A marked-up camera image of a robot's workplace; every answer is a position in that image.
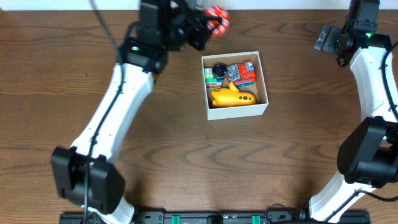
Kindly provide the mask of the red and grey toy truck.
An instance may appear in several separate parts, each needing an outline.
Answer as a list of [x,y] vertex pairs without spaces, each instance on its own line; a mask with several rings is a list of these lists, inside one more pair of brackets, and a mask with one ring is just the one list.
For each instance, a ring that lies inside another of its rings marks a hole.
[[227,79],[238,88],[251,86],[256,82],[256,73],[252,61],[227,66]]

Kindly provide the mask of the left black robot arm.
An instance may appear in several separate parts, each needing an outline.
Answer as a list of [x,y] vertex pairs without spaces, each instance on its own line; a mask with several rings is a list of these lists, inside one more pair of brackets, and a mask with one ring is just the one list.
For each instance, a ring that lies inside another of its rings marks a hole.
[[116,54],[108,89],[83,132],[70,147],[56,147],[50,158],[58,195],[83,208],[73,223],[134,221],[134,207],[124,198],[126,182],[116,169],[127,131],[169,52],[185,44],[202,50],[222,23],[220,15],[185,1],[144,0],[121,44],[104,28]]

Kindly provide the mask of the colourful puzzle cube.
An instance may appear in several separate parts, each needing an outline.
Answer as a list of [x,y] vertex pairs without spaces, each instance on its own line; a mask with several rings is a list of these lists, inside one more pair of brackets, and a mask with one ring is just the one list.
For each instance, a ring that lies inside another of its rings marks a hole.
[[222,80],[215,78],[212,68],[205,68],[205,85],[209,90],[215,90],[222,87]]

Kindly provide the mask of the black round wheel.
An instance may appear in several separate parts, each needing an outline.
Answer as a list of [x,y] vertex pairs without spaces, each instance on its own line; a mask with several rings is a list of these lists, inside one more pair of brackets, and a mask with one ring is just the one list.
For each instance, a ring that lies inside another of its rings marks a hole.
[[216,79],[223,80],[228,74],[228,68],[223,63],[217,63],[212,67],[211,72]]

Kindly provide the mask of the orange toy dog figure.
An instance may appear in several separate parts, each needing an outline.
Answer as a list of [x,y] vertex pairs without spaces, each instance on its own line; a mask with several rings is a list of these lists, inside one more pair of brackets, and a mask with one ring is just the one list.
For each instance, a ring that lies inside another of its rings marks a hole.
[[240,91],[233,82],[228,88],[218,88],[211,92],[212,105],[217,108],[249,106],[256,104],[256,98],[252,93]]

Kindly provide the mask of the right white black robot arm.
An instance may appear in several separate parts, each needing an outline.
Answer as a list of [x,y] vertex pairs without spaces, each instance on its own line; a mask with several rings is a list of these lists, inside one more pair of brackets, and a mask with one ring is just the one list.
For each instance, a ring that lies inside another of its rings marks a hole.
[[392,51],[397,44],[378,33],[378,0],[352,0],[342,28],[325,24],[314,48],[336,55],[356,80],[361,123],[341,144],[337,172],[308,201],[298,222],[365,223],[369,216],[349,212],[362,196],[397,182],[397,85]]

